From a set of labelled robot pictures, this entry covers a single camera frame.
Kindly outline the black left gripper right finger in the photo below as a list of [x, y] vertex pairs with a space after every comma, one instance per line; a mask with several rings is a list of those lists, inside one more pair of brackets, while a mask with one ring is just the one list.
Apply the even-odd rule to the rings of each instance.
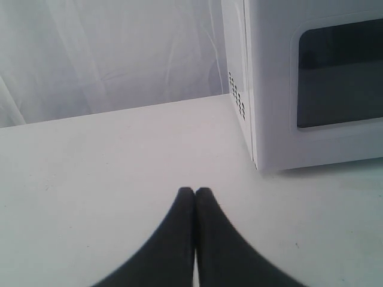
[[237, 232], [210, 188], [195, 192], [195, 228], [200, 286], [303, 286]]

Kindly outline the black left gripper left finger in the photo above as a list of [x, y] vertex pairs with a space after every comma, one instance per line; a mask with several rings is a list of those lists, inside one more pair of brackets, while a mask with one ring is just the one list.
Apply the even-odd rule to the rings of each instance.
[[151, 237], [95, 286], [193, 286], [195, 193], [181, 187]]

